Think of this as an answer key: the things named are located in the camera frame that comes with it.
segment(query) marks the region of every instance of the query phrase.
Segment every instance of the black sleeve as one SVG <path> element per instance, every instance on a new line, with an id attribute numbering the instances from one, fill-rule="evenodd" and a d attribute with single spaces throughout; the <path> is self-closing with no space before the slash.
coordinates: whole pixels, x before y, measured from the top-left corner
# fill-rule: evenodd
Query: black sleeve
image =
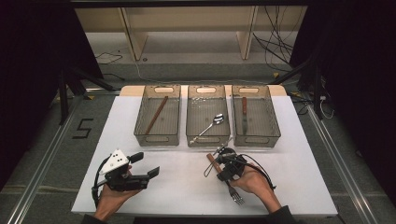
<path id="1" fill-rule="evenodd" d="M 84 215 L 84 218 L 81 221 L 81 224 L 106 224 L 106 222 L 103 222 L 95 217 L 91 217 L 89 215 Z"/>
<path id="2" fill-rule="evenodd" d="M 288 206 L 283 206 L 276 212 L 268 215 L 266 217 L 266 221 L 268 224 L 298 224 L 303 222 L 299 221 L 297 222 L 294 217 L 291 215 L 291 212 L 289 210 Z"/>

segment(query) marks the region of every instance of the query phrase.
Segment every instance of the knife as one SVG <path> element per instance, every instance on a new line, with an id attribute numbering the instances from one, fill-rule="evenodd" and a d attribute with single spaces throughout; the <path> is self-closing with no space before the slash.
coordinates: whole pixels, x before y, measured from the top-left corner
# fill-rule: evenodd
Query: knife
<path id="1" fill-rule="evenodd" d="M 247 134 L 247 130 L 248 130 L 247 107 L 248 107 L 248 99 L 246 97 L 242 97 L 242 130 L 244 135 Z"/>

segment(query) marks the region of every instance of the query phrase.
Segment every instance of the fork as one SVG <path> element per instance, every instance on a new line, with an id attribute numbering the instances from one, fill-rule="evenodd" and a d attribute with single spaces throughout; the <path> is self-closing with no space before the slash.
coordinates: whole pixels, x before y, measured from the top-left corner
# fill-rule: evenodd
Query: fork
<path id="1" fill-rule="evenodd" d="M 215 158 L 212 156 L 212 154 L 208 153 L 206 155 L 206 157 L 210 160 L 210 162 L 213 164 L 213 166 L 215 167 L 215 169 L 218 171 L 218 173 L 220 173 L 221 167 L 219 166 L 219 164 L 216 162 Z M 230 192 L 230 196 L 233 198 L 233 201 L 236 202 L 237 204 L 241 205 L 242 203 L 244 203 L 245 201 L 242 199 L 242 197 L 239 195 L 239 193 L 236 191 L 235 188 L 233 188 L 233 186 L 231 186 L 230 182 L 228 180 L 225 181 L 225 183 L 228 186 L 228 191 Z"/>
<path id="2" fill-rule="evenodd" d="M 233 201 L 236 202 L 237 204 L 241 205 L 244 203 L 244 199 L 238 194 L 235 188 L 230 185 L 230 182 L 228 180 L 225 181 L 225 183 L 228 186 L 228 191 L 230 192 L 230 196 L 233 198 Z"/>

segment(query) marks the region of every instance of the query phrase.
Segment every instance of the printed number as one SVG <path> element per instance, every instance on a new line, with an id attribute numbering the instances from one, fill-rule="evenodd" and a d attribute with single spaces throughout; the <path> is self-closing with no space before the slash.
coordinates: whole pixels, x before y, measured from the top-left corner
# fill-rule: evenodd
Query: printed number
<path id="1" fill-rule="evenodd" d="M 84 121 L 92 121 L 92 120 L 93 120 L 93 119 L 82 119 L 82 120 L 79 122 L 77 131 L 86 131 L 86 133 L 85 133 L 84 136 L 73 136 L 73 139 L 88 138 L 88 135 L 90 135 L 90 132 L 91 132 L 91 128 L 81 128 L 81 126 L 82 126 L 82 123 L 83 123 Z"/>

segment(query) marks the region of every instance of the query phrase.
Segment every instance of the wooden rod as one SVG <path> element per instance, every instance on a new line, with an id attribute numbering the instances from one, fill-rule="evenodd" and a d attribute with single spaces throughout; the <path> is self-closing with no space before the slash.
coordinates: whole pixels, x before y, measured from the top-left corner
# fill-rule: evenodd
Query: wooden rod
<path id="1" fill-rule="evenodd" d="M 219 166 L 219 164 L 216 162 L 215 158 L 212 156 L 212 154 L 208 153 L 206 157 L 209 159 L 210 163 L 213 164 L 215 169 L 218 171 L 218 173 L 221 173 L 222 169 Z"/>
<path id="2" fill-rule="evenodd" d="M 155 120 L 157 120 L 158 116 L 160 115 L 161 111 L 163 110 L 163 106 L 166 104 L 166 101 L 168 100 L 168 96 L 165 96 L 163 98 L 163 102 L 161 103 L 160 107 L 158 107 L 157 112 L 155 113 L 154 117 L 151 120 L 151 123 L 148 126 L 148 129 L 146 130 L 145 134 L 149 134 L 149 131 L 151 130 L 152 126 L 155 123 Z"/>

